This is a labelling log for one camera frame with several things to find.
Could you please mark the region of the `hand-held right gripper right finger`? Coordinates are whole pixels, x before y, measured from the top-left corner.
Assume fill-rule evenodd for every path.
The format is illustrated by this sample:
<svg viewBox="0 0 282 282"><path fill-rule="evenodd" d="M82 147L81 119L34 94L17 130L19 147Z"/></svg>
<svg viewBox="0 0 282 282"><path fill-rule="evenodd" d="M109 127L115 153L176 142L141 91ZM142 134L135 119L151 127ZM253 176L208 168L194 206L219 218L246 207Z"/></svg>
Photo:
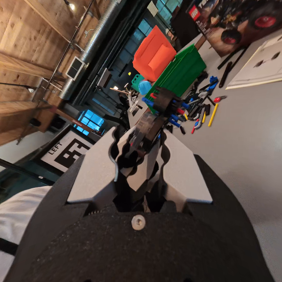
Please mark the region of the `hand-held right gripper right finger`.
<svg viewBox="0 0 282 282"><path fill-rule="evenodd" d="M193 152L167 129L163 130L161 184L163 196L182 212L187 202L211 204L212 196Z"/></svg>

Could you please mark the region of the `grey and black lego assembly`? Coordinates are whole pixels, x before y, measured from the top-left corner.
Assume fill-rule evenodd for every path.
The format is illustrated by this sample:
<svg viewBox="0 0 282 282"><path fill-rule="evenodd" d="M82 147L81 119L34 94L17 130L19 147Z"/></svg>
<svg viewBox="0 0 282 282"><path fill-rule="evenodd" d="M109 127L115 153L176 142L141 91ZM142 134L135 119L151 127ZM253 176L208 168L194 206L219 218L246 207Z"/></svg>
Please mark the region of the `grey and black lego assembly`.
<svg viewBox="0 0 282 282"><path fill-rule="evenodd" d="M156 143L161 132L167 125L176 127L185 122L185 110L188 104L175 93L163 87L157 87L157 92L152 94L153 101L143 98L154 113L146 112L136 123L134 133L129 141L133 151L148 153Z"/></svg>

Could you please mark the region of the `paper sign on post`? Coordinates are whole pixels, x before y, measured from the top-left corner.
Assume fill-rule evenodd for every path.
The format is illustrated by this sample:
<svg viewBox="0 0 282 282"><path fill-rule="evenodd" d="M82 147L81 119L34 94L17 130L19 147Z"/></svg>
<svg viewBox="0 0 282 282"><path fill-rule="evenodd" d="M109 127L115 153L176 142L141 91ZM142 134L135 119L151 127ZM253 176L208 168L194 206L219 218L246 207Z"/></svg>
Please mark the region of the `paper sign on post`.
<svg viewBox="0 0 282 282"><path fill-rule="evenodd" d="M155 17L159 12L159 9L156 7L153 1L150 1L150 3L147 6L147 9L149 10L149 12L152 14L153 17Z"/></svg>

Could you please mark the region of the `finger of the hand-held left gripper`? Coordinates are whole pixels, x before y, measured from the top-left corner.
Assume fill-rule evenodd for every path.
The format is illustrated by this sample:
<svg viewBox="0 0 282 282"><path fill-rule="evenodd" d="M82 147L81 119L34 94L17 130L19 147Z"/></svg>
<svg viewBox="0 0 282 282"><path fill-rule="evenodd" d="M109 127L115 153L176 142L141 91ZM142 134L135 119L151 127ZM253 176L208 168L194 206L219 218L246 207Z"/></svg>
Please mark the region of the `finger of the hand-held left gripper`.
<svg viewBox="0 0 282 282"><path fill-rule="evenodd" d="M134 192L147 190L146 186L153 175L154 167L159 154L160 141L143 158L137 158L134 165L125 168L120 165L120 172L125 176L129 187Z"/></svg>
<svg viewBox="0 0 282 282"><path fill-rule="evenodd" d="M132 133L133 133L132 131L127 131L123 136L120 137L120 139L117 143L119 153L116 157L116 160L118 160L118 158L122 155L123 148L129 142L128 138L129 138L130 134L132 134Z"/></svg>

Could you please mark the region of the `white vent grille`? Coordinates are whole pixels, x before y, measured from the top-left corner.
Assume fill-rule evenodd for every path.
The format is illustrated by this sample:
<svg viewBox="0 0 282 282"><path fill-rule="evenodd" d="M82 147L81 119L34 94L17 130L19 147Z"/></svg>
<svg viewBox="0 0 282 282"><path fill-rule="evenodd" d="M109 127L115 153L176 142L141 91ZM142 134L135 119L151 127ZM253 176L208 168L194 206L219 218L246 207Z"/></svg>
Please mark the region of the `white vent grille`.
<svg viewBox="0 0 282 282"><path fill-rule="evenodd" d="M80 71L84 67L85 63L75 56L69 66L69 68L66 71L66 76L70 78L71 80L75 81L77 76L79 75Z"/></svg>

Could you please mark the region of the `green plastic bin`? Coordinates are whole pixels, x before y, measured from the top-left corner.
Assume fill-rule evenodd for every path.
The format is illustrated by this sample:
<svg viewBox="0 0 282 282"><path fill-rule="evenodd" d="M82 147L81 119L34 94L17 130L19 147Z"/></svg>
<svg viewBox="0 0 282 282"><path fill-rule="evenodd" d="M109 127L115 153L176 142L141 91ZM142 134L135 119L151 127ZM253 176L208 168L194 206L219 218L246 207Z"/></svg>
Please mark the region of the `green plastic bin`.
<svg viewBox="0 0 282 282"><path fill-rule="evenodd" d="M205 62L192 44L176 54L144 97L153 101L150 95L157 92L156 87L166 88L177 97L181 97L205 69Z"/></svg>

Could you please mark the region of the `pile of lego beams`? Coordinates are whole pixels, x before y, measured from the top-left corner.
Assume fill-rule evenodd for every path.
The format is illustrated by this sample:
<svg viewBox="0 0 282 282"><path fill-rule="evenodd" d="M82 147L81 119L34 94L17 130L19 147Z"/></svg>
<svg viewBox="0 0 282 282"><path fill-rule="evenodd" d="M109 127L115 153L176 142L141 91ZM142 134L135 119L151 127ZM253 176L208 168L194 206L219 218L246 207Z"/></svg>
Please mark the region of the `pile of lego beams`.
<svg viewBox="0 0 282 282"><path fill-rule="evenodd" d="M202 72L202 74L193 84L192 89L189 91L187 97L185 98L185 102L187 103L189 108L181 116L184 118L184 121L195 121L191 134L193 134L195 130L198 130L202 127L202 125L205 123L206 117L210 115L211 105L213 105L214 109L209 124L209 126L211 126L218 108L218 103L226 98L226 96L219 96L212 99L212 93L216 89L216 87L218 87L219 89L223 88L227 80L227 76L245 54L249 46L250 45L237 48L220 63L220 65L217 67L218 70L226 66L220 80L217 76L210 76L209 83L201 89L198 89L199 83L208 77L207 72Z"/></svg>

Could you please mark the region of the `silver air duct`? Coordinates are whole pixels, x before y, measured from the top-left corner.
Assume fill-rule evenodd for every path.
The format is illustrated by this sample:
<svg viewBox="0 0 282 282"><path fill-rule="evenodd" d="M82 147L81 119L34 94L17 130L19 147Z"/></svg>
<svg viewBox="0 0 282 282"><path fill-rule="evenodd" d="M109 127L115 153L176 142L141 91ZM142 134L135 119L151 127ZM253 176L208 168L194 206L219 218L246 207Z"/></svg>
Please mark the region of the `silver air duct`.
<svg viewBox="0 0 282 282"><path fill-rule="evenodd" d="M69 100L79 81L82 79L84 73L86 72L90 62L97 54L98 49L101 47L103 40L106 38L108 31L113 26L115 20L118 17L118 14L120 13L125 3L125 0L110 1L110 4L107 6L104 14L102 15L90 39L88 40L84 48L84 52L79 56L79 60L84 64L81 70L78 72L76 79L67 79L64 87L62 88L62 91L58 95L61 99Z"/></svg>

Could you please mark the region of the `light blue round object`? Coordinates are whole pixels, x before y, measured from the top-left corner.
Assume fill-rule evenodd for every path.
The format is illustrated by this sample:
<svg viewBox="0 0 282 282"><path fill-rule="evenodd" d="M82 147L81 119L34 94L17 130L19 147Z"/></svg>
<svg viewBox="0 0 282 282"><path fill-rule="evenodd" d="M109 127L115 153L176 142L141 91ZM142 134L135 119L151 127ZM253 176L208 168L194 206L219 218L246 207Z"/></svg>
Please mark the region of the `light blue round object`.
<svg viewBox="0 0 282 282"><path fill-rule="evenodd" d="M148 80L144 79L138 85L139 93L141 95L146 95L151 89L151 87L152 87L151 83Z"/></svg>

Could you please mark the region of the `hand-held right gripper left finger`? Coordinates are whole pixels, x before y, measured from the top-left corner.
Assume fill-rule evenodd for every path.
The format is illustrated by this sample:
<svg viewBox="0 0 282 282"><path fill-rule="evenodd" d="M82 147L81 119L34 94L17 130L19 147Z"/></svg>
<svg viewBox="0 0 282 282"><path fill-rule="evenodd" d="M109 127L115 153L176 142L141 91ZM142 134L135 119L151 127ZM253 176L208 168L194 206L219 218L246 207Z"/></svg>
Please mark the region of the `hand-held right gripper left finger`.
<svg viewBox="0 0 282 282"><path fill-rule="evenodd" d="M119 153L118 141L115 126L87 151L67 198L68 204L90 204L95 211L112 204L117 196L118 165L114 157Z"/></svg>

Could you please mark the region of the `orange plastic bin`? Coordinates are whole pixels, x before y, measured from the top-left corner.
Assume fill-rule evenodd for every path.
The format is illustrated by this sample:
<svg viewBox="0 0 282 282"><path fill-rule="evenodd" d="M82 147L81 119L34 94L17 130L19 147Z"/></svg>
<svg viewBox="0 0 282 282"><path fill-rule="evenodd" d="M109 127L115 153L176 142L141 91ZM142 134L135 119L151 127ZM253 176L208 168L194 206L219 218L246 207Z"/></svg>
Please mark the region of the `orange plastic bin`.
<svg viewBox="0 0 282 282"><path fill-rule="evenodd" d="M137 49L132 62L133 67L144 79L156 82L176 54L166 36L154 26Z"/></svg>

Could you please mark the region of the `lego instruction booklet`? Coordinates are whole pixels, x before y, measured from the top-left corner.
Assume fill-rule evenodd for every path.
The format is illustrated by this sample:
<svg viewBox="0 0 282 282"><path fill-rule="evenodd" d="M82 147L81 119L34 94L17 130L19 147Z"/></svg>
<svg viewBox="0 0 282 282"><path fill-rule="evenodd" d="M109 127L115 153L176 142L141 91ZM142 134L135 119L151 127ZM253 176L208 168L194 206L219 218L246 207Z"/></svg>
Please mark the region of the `lego instruction booklet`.
<svg viewBox="0 0 282 282"><path fill-rule="evenodd" d="M227 85L226 90L282 80L282 35L265 41Z"/></svg>

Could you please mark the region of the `lego set box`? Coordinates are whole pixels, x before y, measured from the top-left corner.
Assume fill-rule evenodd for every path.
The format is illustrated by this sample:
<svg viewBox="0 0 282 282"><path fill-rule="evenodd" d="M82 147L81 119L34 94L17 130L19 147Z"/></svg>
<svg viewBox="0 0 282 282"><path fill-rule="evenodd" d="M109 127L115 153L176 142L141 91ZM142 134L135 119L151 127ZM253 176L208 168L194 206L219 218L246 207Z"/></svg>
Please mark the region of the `lego set box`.
<svg viewBox="0 0 282 282"><path fill-rule="evenodd" d="M279 29L281 0L198 0L186 9L211 47L224 57Z"/></svg>

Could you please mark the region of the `green brick-shaped container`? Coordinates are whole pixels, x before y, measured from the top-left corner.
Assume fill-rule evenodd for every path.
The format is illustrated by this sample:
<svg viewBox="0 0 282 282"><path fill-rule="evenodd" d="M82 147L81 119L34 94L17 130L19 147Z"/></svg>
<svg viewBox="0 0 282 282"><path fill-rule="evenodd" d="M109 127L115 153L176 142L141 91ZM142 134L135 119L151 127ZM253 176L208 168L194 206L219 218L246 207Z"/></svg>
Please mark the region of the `green brick-shaped container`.
<svg viewBox="0 0 282 282"><path fill-rule="evenodd" d="M132 79L132 88L139 92L139 83L144 80L144 77L140 74L136 74L135 77Z"/></svg>

